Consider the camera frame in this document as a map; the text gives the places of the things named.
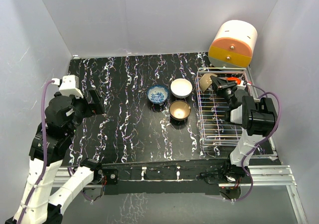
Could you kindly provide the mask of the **black glossy bowl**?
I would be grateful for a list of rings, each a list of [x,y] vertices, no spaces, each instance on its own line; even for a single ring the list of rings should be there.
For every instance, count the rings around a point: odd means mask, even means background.
[[[208,88],[209,86],[211,86],[212,84],[212,80],[211,80],[211,76],[214,76],[214,77],[217,77],[216,74],[214,73],[206,73],[204,74],[200,80],[199,80],[199,86],[200,86],[200,89],[201,91],[204,93]]]

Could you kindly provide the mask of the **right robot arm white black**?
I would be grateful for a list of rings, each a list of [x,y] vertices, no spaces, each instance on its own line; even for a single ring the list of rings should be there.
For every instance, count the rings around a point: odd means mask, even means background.
[[[211,76],[212,88],[228,104],[225,121],[242,128],[241,137],[223,164],[219,175],[229,183],[239,182],[248,172],[249,160],[256,147],[268,140],[276,127],[278,115],[271,98],[256,101],[236,81]]]

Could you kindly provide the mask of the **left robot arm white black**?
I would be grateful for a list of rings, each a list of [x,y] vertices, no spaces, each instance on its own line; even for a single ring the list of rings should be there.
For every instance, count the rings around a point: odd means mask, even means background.
[[[83,119],[103,114],[102,97],[89,90],[86,98],[56,92],[47,108],[41,110],[41,124],[32,141],[29,172],[17,212],[7,224],[60,224],[67,207],[89,183],[103,178],[102,164],[87,158],[62,187],[52,193],[53,182],[76,128]]]

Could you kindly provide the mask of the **red bowl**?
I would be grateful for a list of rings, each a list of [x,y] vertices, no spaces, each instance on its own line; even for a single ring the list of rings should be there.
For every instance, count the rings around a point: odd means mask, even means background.
[[[227,81],[234,81],[236,82],[238,85],[241,84],[241,79],[237,78],[237,77],[228,77]]]

